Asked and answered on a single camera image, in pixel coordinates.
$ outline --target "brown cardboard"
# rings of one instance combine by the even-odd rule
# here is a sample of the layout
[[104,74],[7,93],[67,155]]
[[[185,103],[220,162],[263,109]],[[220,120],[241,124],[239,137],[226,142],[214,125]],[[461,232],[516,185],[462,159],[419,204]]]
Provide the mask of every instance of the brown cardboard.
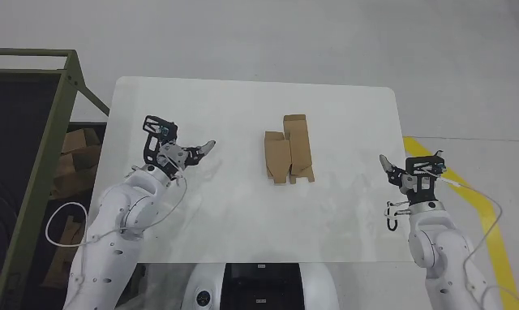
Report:
[[290,142],[290,183],[297,177],[307,177],[314,182],[314,171],[311,168],[310,140],[308,138],[307,116],[304,114],[286,115],[283,118],[285,138]]
[[58,167],[56,168],[56,175],[54,177],[73,174],[76,171],[92,168],[99,163],[100,155],[100,145],[93,145],[64,154],[58,159]]
[[51,189],[51,199],[65,199],[92,188],[101,155],[95,131],[84,128],[69,132],[62,146],[62,156]]
[[[59,243],[65,245],[80,243],[83,238],[83,231],[84,223],[74,222],[73,217],[69,216],[66,219],[65,229]],[[71,271],[72,260],[74,260],[76,250],[77,247],[58,247],[56,249],[49,271],[45,275],[41,286],[61,289],[68,285],[69,272]]]
[[274,178],[274,183],[286,183],[290,169],[290,143],[283,133],[265,132],[265,160],[267,176]]
[[94,186],[97,166],[56,177],[51,189],[52,199],[64,199],[77,193],[84,192]]
[[82,128],[69,132],[63,141],[62,153],[69,153],[76,149],[86,148],[100,143],[96,132],[92,128]]

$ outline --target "white table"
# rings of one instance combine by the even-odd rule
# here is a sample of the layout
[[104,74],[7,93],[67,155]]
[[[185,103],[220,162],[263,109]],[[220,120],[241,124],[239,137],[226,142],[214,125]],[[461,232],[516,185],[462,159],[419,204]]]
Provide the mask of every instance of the white table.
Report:
[[[216,140],[187,169],[184,201],[145,232],[139,261],[343,262],[411,260],[408,224],[390,232],[387,200],[403,200],[379,154],[404,165],[395,96],[389,88],[123,77],[116,85],[91,211],[131,165],[142,165],[147,114],[174,121],[180,145]],[[315,182],[267,179],[264,131],[283,115],[306,114]],[[162,213],[182,188],[166,193]]]

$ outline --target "cardboard flap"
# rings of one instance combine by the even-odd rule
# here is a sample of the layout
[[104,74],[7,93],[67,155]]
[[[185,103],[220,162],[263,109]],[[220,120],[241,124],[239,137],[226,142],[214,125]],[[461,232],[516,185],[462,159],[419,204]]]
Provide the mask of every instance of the cardboard flap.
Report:
[[91,147],[75,150],[71,153],[71,155],[74,158],[75,171],[92,168],[99,163],[101,146],[93,145]]
[[290,133],[292,131],[308,132],[307,116],[304,114],[285,115],[283,118],[283,128],[285,130],[285,138],[287,140],[290,139]]

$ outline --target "cable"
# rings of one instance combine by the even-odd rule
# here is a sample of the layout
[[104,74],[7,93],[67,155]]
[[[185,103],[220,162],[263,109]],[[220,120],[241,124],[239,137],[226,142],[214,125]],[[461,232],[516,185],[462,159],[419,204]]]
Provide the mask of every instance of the cable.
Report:
[[182,177],[182,179],[184,179],[184,192],[182,194],[182,197],[180,198],[180,200],[177,202],[177,204],[163,217],[161,218],[159,221],[157,222],[154,222],[152,223],[151,225],[149,226],[132,226],[132,227],[129,227],[129,226],[120,226],[119,228],[117,229],[113,229],[111,231],[108,231],[106,233],[104,233],[103,235],[94,235],[92,237],[92,240],[89,240],[87,241],[86,240],[86,237],[87,237],[87,230],[86,230],[86,227],[85,227],[85,232],[84,232],[84,241],[82,243],[77,243],[77,244],[61,244],[61,243],[56,243],[55,241],[53,241],[50,237],[49,237],[49,226],[50,226],[50,223],[52,222],[54,216],[59,212],[60,209],[64,208],[65,206],[67,205],[78,205],[81,207],[81,209],[83,209],[84,213],[85,213],[85,223],[88,223],[88,213],[87,213],[87,210],[84,206],[82,206],[80,203],[76,203],[76,202],[69,202],[69,203],[65,203],[64,205],[60,206],[53,214],[52,216],[50,217],[49,221],[47,222],[47,227],[45,228],[45,238],[47,239],[47,241],[49,241],[51,244],[53,244],[54,246],[58,246],[58,247],[79,247],[79,246],[84,246],[86,244],[89,244],[89,243],[96,243],[97,241],[101,240],[101,238],[104,238],[105,236],[113,233],[113,232],[116,232],[116,231],[120,231],[120,230],[128,230],[128,229],[131,229],[131,230],[146,230],[146,229],[149,229],[151,228],[152,226],[156,226],[157,224],[163,222],[179,205],[180,203],[183,201],[184,199],[184,196],[186,195],[186,192],[187,192],[187,179],[185,177]]
[[470,293],[470,295],[472,295],[472,299],[474,299],[474,302],[482,309],[484,310],[484,304],[485,304],[485,296],[487,295],[487,292],[491,289],[494,289],[494,288],[498,288],[502,291],[505,291],[507,293],[509,293],[512,297],[514,297],[517,301],[519,301],[519,297],[513,293],[512,291],[510,291],[509,289],[505,288],[505,287],[502,287],[502,286],[499,286],[499,285],[493,285],[493,286],[487,286],[485,288],[485,290],[483,291],[483,293],[481,294],[481,303],[479,303],[474,294],[471,292],[472,288],[473,288],[473,285],[472,283],[469,282],[469,276],[468,276],[468,273],[467,273],[467,268],[466,268],[466,265],[467,265],[467,262],[469,261],[469,259],[476,253],[477,250],[480,249],[480,247],[483,245],[483,243],[487,240],[487,237],[488,235],[492,232],[492,230],[494,229],[494,227],[497,225],[497,222],[501,219],[501,216],[503,215],[503,208],[501,207],[501,205],[496,201],[494,200],[493,198],[489,197],[489,195],[475,189],[475,188],[472,188],[472,187],[469,187],[469,186],[466,186],[466,185],[463,185],[461,183],[458,183],[458,182],[455,182],[453,180],[450,180],[450,179],[444,179],[442,177],[440,177],[439,175],[437,174],[432,174],[430,171],[427,171],[425,169],[422,169],[423,171],[425,171],[426,173],[430,174],[431,176],[434,176],[436,178],[438,178],[439,180],[443,181],[443,182],[446,182],[446,183],[450,183],[454,186],[457,186],[457,187],[463,187],[463,188],[466,188],[466,189],[469,189],[473,192],[477,192],[478,194],[481,194],[483,196],[485,196],[488,200],[490,200],[492,203],[495,204],[495,206],[497,206],[497,209],[499,210],[499,214],[497,215],[497,217],[495,218],[495,221],[492,223],[492,225],[490,226],[490,228],[488,229],[487,233],[485,233],[485,235],[481,238],[481,240],[479,240],[479,243],[478,245],[476,246],[476,248],[465,258],[465,260],[463,261],[463,272],[464,272],[464,275],[465,275],[465,288],[466,290]]
[[49,237],[49,226],[50,226],[50,223],[52,222],[52,219],[54,219],[54,217],[56,216],[56,214],[58,214],[59,210],[60,209],[63,209],[65,206],[67,205],[77,205],[79,206],[82,210],[83,210],[83,213],[84,213],[84,217],[85,217],[85,223],[88,223],[88,212],[86,210],[86,208],[84,206],[82,206],[80,203],[78,202],[68,202],[68,203],[65,203],[64,205],[60,206],[57,210],[54,211],[54,213],[50,216],[50,219],[49,221],[47,222],[47,226],[45,227],[45,237],[47,238],[47,241],[49,241],[51,244],[53,244],[54,246],[58,246],[58,247],[79,247],[79,246],[83,246],[84,244],[87,244],[86,242],[86,237],[87,237],[87,227],[85,226],[84,228],[84,234],[83,234],[83,242],[82,243],[77,243],[77,244],[60,244],[60,243],[56,243],[55,241],[53,241],[50,237]]
[[[56,216],[56,214],[58,214],[59,210],[60,209],[63,209],[65,206],[67,205],[77,205],[79,206],[83,212],[84,212],[84,217],[85,217],[85,220],[84,220],[84,223],[85,223],[85,226],[84,226],[84,233],[83,233],[83,242],[82,243],[78,243],[76,245],[69,245],[69,244],[60,244],[60,243],[56,243],[54,242],[50,237],[49,237],[49,226],[50,226],[50,223],[52,222],[52,219],[54,218],[54,216]],[[87,244],[87,223],[88,223],[88,212],[86,210],[86,208],[84,206],[82,206],[80,203],[77,203],[77,202],[68,202],[68,203],[65,203],[64,205],[60,206],[56,211],[54,211],[54,213],[50,216],[50,219],[47,221],[47,226],[45,227],[45,237],[47,238],[47,241],[49,241],[51,244],[53,244],[54,246],[58,246],[58,247],[78,247],[78,246],[81,246],[81,245],[84,245],[84,244]],[[83,277],[83,272],[84,272],[84,248],[81,249],[81,266],[80,266],[80,272],[79,272],[79,276],[80,277]],[[71,300],[65,304],[63,306],[63,310],[67,309],[68,306],[72,303],[72,301],[74,301],[74,298],[78,295],[78,292],[79,290],[81,289],[81,286],[83,285],[83,281],[80,281],[79,282],[79,286],[78,286],[78,289],[76,291],[76,293],[74,294],[74,296],[71,298]]]

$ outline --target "black panel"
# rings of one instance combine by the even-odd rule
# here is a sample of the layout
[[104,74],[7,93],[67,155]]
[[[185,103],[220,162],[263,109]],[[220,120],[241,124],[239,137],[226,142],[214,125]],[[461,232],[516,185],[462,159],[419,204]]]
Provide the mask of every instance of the black panel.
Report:
[[303,310],[299,264],[227,264],[221,310]]
[[45,130],[60,75],[0,75],[0,266]]

